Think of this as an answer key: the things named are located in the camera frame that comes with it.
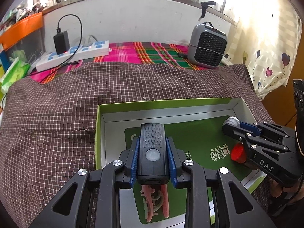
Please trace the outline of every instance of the gray button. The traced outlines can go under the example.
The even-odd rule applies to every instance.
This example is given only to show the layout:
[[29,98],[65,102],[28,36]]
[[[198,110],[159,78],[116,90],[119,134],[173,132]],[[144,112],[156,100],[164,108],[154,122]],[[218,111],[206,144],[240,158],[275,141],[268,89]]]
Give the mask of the gray button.
[[150,149],[146,152],[146,158],[150,161],[157,161],[161,157],[160,152],[157,149]]

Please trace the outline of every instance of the green plastic package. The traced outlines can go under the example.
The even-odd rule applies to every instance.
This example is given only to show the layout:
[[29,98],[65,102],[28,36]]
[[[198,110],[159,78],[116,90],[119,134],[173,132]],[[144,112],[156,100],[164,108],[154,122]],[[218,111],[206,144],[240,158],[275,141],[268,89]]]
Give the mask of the green plastic package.
[[7,72],[4,74],[2,78],[0,78],[0,82],[2,83],[1,92],[3,94],[7,93],[9,87],[17,80],[25,77],[27,71],[29,70],[30,65],[25,63],[17,57],[14,62],[10,65]]

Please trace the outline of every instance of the white power strip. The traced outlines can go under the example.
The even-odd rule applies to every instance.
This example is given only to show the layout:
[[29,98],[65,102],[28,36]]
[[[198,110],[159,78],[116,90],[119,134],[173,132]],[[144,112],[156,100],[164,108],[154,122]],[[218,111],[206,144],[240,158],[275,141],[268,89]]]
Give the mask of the white power strip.
[[[66,61],[77,49],[78,46],[71,47],[66,53],[58,55],[56,52],[43,55],[41,60],[36,64],[38,72],[49,68],[54,68]],[[93,43],[91,46],[81,45],[70,62],[75,62],[83,59],[109,55],[109,41],[99,41]]]

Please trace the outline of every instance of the colorful striped fabric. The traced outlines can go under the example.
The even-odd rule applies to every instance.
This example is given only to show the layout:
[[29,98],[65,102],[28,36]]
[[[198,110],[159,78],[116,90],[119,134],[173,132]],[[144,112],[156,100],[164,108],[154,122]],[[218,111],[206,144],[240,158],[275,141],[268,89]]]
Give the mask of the colorful striped fabric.
[[188,47],[183,45],[162,44],[151,42],[127,42],[112,43],[112,50],[109,55],[100,56],[80,61],[77,65],[69,65],[60,68],[47,70],[31,77],[43,84],[50,82],[55,77],[60,76],[74,68],[81,66],[82,63],[89,62],[124,62],[135,64],[158,64],[166,63],[178,68],[190,68],[195,70],[205,69],[191,64],[187,59],[179,57],[178,53],[188,53]]

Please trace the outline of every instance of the brown plaid cloth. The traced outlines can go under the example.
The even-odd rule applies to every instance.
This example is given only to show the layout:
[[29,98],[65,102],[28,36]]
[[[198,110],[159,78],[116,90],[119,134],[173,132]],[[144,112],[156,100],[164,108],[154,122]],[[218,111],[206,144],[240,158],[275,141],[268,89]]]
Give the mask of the brown plaid cloth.
[[[17,225],[28,227],[78,169],[95,169],[97,105],[204,97],[242,97],[258,122],[272,122],[245,65],[86,63],[45,85],[17,81],[0,128],[1,202]],[[266,208],[267,181],[253,195]]]

